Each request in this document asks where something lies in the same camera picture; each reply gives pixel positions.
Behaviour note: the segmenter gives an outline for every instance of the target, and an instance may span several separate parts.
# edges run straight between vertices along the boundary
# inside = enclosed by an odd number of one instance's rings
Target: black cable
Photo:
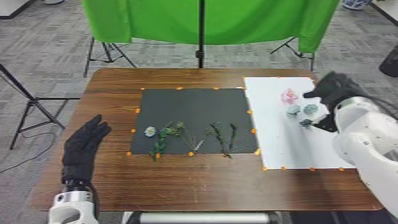
[[[21,166],[21,165],[23,165],[29,161],[32,161],[36,158],[39,158],[39,156],[45,154],[45,152],[52,149],[53,144],[55,144],[55,139],[57,139],[57,135],[55,135],[53,132],[45,132],[45,133],[41,133],[41,134],[37,134],[37,135],[32,135],[32,136],[25,136],[25,135],[21,134],[23,138],[34,138],[34,137],[37,137],[37,136],[41,136],[41,135],[52,135],[52,136],[53,136],[52,143],[50,143],[46,149],[41,151],[41,153],[39,153],[30,159],[23,160],[14,166],[11,166],[7,169],[4,169],[4,170],[0,171],[0,174],[5,173],[9,170],[13,170],[18,166]]]

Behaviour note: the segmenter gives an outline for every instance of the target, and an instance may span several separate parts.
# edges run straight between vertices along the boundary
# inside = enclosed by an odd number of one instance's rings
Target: small object
[[[309,119],[306,119],[306,120],[300,121],[300,126],[302,127],[307,128],[311,125],[313,125],[313,121]]]
[[[146,128],[144,134],[146,134],[146,137],[151,138],[156,134],[156,128],[149,126]]]
[[[318,112],[318,106],[316,106],[316,104],[309,104],[306,107],[304,107],[304,113],[307,114],[307,115],[313,115],[316,112]]]
[[[281,95],[281,99],[283,99],[283,102],[286,104],[295,104],[295,101],[299,99],[299,96],[295,94],[295,91],[291,89],[288,89]]]
[[[291,115],[291,116],[297,116],[297,114],[300,113],[300,106],[295,104],[295,105],[291,105],[290,107],[288,107],[288,111],[286,111],[286,113],[288,113],[288,115]]]

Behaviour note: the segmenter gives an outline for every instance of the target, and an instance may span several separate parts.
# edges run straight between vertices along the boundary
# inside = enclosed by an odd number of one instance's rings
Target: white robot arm
[[[339,130],[336,152],[357,167],[361,180],[398,217],[398,162],[386,157],[398,150],[398,121],[364,97],[348,98],[334,113]]]

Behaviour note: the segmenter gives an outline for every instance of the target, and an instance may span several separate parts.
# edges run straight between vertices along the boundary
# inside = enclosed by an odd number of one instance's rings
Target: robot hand
[[[107,122],[100,123],[101,115],[96,115],[66,141],[62,183],[66,183],[68,180],[91,183],[96,151],[103,138],[110,133]]]
[[[64,193],[53,198],[53,207],[48,214],[50,224],[98,224],[98,200],[91,179],[96,152],[108,133],[110,127],[107,122],[101,123],[101,115],[98,115],[66,141],[62,158],[62,183],[66,188]]]
[[[366,96],[357,83],[345,74],[331,72],[315,87],[304,94],[304,98],[320,97],[320,102],[332,111],[339,102],[354,96]]]

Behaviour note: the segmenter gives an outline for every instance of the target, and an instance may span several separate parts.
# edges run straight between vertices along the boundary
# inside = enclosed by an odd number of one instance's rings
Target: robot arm
[[[398,149],[398,121],[345,75],[329,74],[316,89],[304,97],[322,97],[334,116],[334,124],[323,123],[323,128],[327,130],[327,126],[334,126],[339,132],[334,139],[336,152],[355,165],[361,180],[398,217],[398,162],[386,157]]]
[[[62,184],[64,192],[53,198],[48,223],[98,224],[98,194],[91,184],[94,158],[101,140],[110,133],[98,115],[85,123],[64,146]]]

